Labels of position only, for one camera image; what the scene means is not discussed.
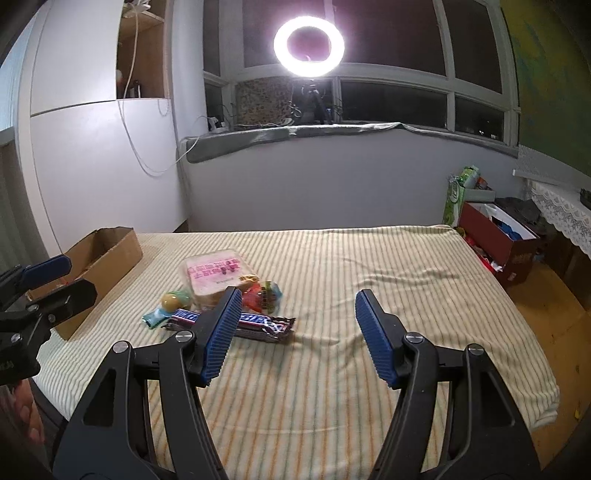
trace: pink label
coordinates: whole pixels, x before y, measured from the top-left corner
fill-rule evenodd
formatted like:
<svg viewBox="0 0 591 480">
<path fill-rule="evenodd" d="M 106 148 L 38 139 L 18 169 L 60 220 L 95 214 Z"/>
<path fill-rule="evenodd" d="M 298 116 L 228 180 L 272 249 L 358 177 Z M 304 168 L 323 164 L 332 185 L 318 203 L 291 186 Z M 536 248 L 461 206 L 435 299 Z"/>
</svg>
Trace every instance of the pink label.
<svg viewBox="0 0 591 480">
<path fill-rule="evenodd" d="M 228 275 L 240 269 L 240 260 L 232 258 L 229 260 L 191 265 L 187 269 L 191 281 L 211 275 Z"/>
</svg>

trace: window sill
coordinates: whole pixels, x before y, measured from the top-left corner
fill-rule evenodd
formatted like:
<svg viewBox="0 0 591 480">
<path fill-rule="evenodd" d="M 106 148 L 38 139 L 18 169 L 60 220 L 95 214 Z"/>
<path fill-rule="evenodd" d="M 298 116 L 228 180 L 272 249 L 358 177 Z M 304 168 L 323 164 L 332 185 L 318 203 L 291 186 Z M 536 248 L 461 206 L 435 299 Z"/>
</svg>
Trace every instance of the window sill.
<svg viewBox="0 0 591 480">
<path fill-rule="evenodd" d="M 208 133 L 201 137 L 187 137 L 183 140 L 183 143 L 185 151 L 190 150 L 187 153 L 187 161 L 189 163 L 201 163 L 254 145 L 281 142 L 291 140 L 292 138 L 326 137 L 329 135 L 359 135 L 392 130 L 394 128 L 404 128 L 407 131 L 420 135 L 431 135 L 433 137 L 470 143 L 517 158 L 517 148 L 509 147 L 497 140 L 482 138 L 477 135 L 449 132 L 437 128 L 416 127 L 399 122 L 366 125 L 302 125 L 298 127 L 260 128 L 256 130 L 225 132 L 221 134 Z"/>
</svg>

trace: plastic food container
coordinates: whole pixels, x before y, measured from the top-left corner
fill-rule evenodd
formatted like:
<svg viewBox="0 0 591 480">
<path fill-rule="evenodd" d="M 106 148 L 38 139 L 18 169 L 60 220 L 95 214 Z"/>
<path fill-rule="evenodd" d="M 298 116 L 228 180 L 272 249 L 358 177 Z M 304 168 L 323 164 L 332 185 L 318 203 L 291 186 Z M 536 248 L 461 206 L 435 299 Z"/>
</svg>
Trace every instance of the plastic food container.
<svg viewBox="0 0 591 480">
<path fill-rule="evenodd" d="M 220 250 L 183 260 L 181 274 L 201 310 L 212 309 L 227 287 L 247 291 L 258 277 L 234 250 Z"/>
</svg>

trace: wooden floor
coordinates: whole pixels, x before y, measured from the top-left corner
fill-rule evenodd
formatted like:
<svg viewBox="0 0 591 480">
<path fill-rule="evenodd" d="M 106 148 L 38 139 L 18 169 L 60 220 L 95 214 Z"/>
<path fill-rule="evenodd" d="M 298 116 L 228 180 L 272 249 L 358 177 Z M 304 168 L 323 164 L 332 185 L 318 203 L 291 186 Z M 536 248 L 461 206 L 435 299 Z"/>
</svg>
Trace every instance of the wooden floor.
<svg viewBox="0 0 591 480">
<path fill-rule="evenodd" d="M 591 401 L 591 317 L 547 265 L 534 264 L 509 296 L 536 334 L 560 387 L 555 423 L 532 433 L 544 467 L 564 446 Z"/>
</svg>

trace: metal screw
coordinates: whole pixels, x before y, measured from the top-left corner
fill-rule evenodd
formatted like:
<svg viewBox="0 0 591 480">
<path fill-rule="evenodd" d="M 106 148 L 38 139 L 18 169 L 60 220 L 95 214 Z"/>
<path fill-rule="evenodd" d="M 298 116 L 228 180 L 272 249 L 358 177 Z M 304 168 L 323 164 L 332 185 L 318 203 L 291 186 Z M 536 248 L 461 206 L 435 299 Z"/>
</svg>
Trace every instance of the metal screw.
<svg viewBox="0 0 591 480">
<path fill-rule="evenodd" d="M 127 347 L 127 342 L 125 342 L 124 340 L 120 340 L 119 342 L 113 345 L 113 351 L 115 353 L 125 352 L 127 350 Z"/>
<path fill-rule="evenodd" d="M 408 332 L 404 337 L 410 343 L 421 343 L 425 339 L 423 335 L 417 332 Z"/>
<path fill-rule="evenodd" d="M 476 355 L 476 356 L 480 356 L 484 353 L 483 347 L 481 347 L 477 343 L 471 343 L 470 345 L 468 345 L 468 351 L 472 355 Z"/>
<path fill-rule="evenodd" d="M 193 338 L 193 334 L 188 330 L 182 330 L 181 332 L 177 333 L 174 337 L 177 339 L 177 342 L 184 343 L 188 342 L 191 338 Z"/>
</svg>

